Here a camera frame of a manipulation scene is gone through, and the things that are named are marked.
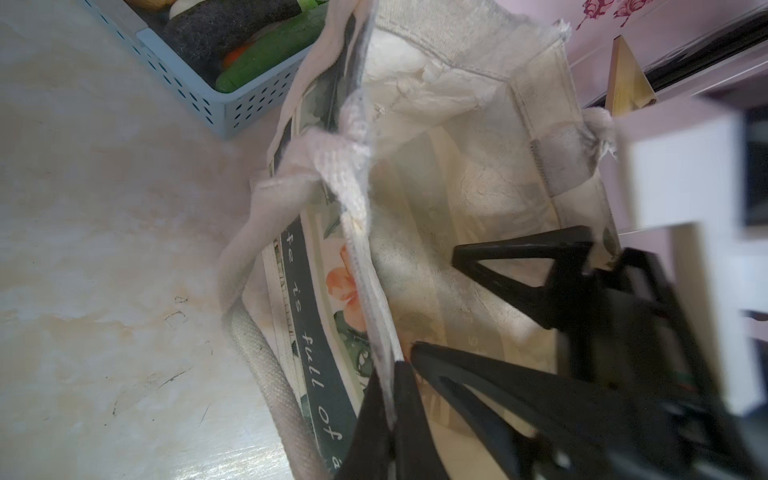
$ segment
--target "pink floral wallpaper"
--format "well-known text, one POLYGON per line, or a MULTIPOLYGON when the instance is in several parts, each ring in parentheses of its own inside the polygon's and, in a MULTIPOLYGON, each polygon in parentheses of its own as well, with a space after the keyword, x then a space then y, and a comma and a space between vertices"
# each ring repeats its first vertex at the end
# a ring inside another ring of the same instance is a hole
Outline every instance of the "pink floral wallpaper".
POLYGON ((496 0, 512 13, 571 25, 565 45, 581 105, 607 90, 618 35, 646 68, 677 49, 768 6, 768 0, 496 0))
MULTIPOLYGON (((625 26, 627 24, 627 20, 629 20, 630 16, 643 8, 646 4, 651 3, 653 0, 621 0, 618 2, 618 8, 614 10, 614 18, 620 18, 624 17, 624 22, 621 24, 621 27, 625 26)), ((601 16, 608 13, 609 10, 611 10, 611 7, 614 4, 614 0, 587 0, 584 2, 584 20, 581 21, 580 24, 578 24, 578 27, 576 29, 578 30, 581 28, 581 24, 584 23, 588 18, 598 19, 601 16)))

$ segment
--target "green felt vegetable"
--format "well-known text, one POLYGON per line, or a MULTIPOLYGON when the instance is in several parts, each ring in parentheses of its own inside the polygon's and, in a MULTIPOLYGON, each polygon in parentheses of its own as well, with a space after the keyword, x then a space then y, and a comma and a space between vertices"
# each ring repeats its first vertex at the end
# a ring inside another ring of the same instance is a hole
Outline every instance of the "green felt vegetable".
POLYGON ((228 94, 281 61, 309 47, 323 30, 328 4, 324 3, 286 21, 256 40, 216 79, 216 89, 228 94))

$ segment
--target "felt toy vegetable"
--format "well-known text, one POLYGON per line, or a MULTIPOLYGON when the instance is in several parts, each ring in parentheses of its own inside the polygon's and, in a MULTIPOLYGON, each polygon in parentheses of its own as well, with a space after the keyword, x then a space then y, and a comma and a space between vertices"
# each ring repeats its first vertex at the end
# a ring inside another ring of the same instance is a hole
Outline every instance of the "felt toy vegetable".
POLYGON ((301 11, 297 0, 205 0, 173 17, 162 36, 197 70, 219 61, 257 30, 301 11))
POLYGON ((216 89, 223 93, 235 91, 281 61, 309 47, 323 31, 327 12, 328 4, 322 4, 258 38, 231 67, 219 75, 216 89))
POLYGON ((232 64, 243 54, 243 52, 246 51, 248 47, 250 47, 250 45, 250 43, 242 44, 241 46, 229 52, 224 57, 224 60, 221 61, 221 67, 224 70, 227 70, 229 67, 231 67, 232 64))
POLYGON ((144 10, 161 10, 168 5, 172 5, 176 0, 125 0, 131 7, 143 8, 144 10))
POLYGON ((173 18, 176 15, 179 15, 181 12, 185 12, 186 10, 189 10, 190 8, 194 7, 198 3, 202 2, 203 0, 176 0, 174 4, 170 7, 170 11, 168 12, 168 18, 173 18))

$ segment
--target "perforated basket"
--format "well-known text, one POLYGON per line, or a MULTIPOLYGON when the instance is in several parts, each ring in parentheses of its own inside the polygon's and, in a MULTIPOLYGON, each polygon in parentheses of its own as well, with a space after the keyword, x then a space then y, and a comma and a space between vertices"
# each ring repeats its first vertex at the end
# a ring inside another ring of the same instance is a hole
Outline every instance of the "perforated basket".
POLYGON ((184 63, 123 0, 78 0, 141 59, 160 83, 222 138, 229 138, 283 103, 308 48, 232 93, 215 91, 184 63))

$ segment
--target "marble countertop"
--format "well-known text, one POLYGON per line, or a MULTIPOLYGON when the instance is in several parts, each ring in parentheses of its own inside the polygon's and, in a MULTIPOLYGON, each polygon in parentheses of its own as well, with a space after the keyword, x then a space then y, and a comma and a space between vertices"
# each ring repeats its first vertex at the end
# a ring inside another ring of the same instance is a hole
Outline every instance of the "marble countertop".
POLYGON ((219 140, 74 0, 0 65, 0 477, 290 478, 214 278, 279 109, 219 140))

